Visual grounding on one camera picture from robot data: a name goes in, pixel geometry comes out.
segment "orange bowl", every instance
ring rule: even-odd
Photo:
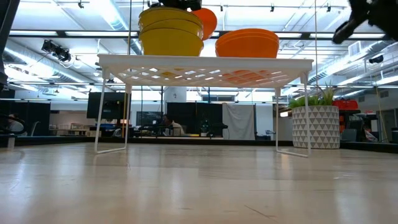
[[[202,8],[197,11],[193,11],[192,14],[199,17],[203,23],[203,38],[207,40],[211,37],[212,33],[217,27],[217,17],[214,12],[210,9]]]
[[[240,29],[228,32],[221,37],[218,38],[217,43],[221,44],[222,42],[229,40],[235,37],[242,37],[245,35],[261,35],[264,37],[271,38],[279,43],[279,37],[272,31],[265,30],[265,29]]]
[[[269,35],[267,33],[264,32],[251,32],[251,33],[236,33],[233,35],[229,35],[227,38],[222,38],[224,37],[224,35],[222,35],[217,41],[216,41],[216,46],[221,45],[231,39],[235,39],[235,38],[240,38],[240,37],[250,37],[250,36],[259,36],[259,37],[266,37],[268,39],[271,39],[272,41],[274,41],[275,43],[279,44],[279,38],[275,39],[274,36]]]
[[[216,46],[217,57],[276,58],[279,43],[258,35],[232,38]]]
[[[248,28],[248,29],[240,29],[240,30],[234,30],[231,32],[228,32],[224,35],[222,35],[221,37],[219,37],[220,39],[228,39],[233,35],[236,34],[251,34],[251,33],[263,33],[263,34],[269,34],[270,37],[272,37],[273,39],[279,41],[279,37],[278,35],[276,35],[273,31],[269,31],[266,29],[258,29],[258,28]]]

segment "person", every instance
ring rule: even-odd
[[[10,114],[9,116],[12,117],[12,118],[20,119],[18,114],[16,114],[16,113]],[[22,131],[24,129],[24,126],[18,121],[14,121],[12,119],[9,119],[8,129],[10,131]],[[27,135],[26,132],[20,134],[20,136],[26,136],[26,135]]]
[[[174,119],[171,115],[169,114],[165,114],[163,116],[163,120],[164,120],[164,124],[166,126],[172,126],[173,128],[167,128],[165,131],[166,135],[170,135],[170,136],[181,136],[184,135],[184,130],[182,129],[181,125],[174,122]]]

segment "bowl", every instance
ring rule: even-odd
[[[203,23],[202,40],[209,39],[217,27],[217,17],[214,12],[210,9],[201,8],[191,13],[196,15]]]
[[[276,58],[279,43],[264,36],[245,36],[227,40],[216,46],[217,57]]]
[[[201,39],[203,38],[203,28],[201,26],[194,22],[183,19],[166,19],[163,21],[155,22],[153,24],[145,26],[145,28],[141,30],[141,34],[147,32],[148,30],[161,28],[180,29],[194,34]]]
[[[232,38],[232,36],[234,36],[234,35],[238,35],[238,34],[251,35],[253,33],[262,33],[263,35],[268,35],[270,38],[279,42],[279,37],[273,31],[269,31],[266,29],[258,29],[258,28],[234,30],[234,31],[231,31],[231,32],[228,32],[228,33],[222,35],[221,37],[218,38],[218,40],[224,41],[226,39]]]
[[[139,16],[138,26],[142,30],[148,25],[167,19],[183,19],[203,27],[202,21],[194,14],[172,7],[155,7],[145,10]]]
[[[180,29],[152,29],[139,36],[144,55],[199,56],[203,41]]]
[[[231,39],[235,39],[238,37],[249,37],[249,36],[260,36],[260,37],[267,37],[269,39],[271,39],[272,41],[274,41],[275,43],[279,44],[279,38],[275,39],[272,35],[269,35],[267,33],[264,32],[251,32],[251,33],[236,33],[233,35],[229,35],[227,38],[223,38],[224,35],[222,35],[217,41],[216,41],[216,46],[221,45],[223,43],[225,43],[226,41],[229,41]]]

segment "potted plant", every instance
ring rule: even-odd
[[[308,97],[308,116],[310,118],[311,148],[340,148],[339,111],[332,106],[335,91],[331,85],[326,85],[321,91],[321,97]],[[293,145],[307,148],[307,129],[305,117],[305,98],[302,96],[289,102],[293,117]]]

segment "white curtain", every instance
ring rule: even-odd
[[[223,103],[223,123],[228,125],[223,130],[224,139],[255,140],[253,105]]]

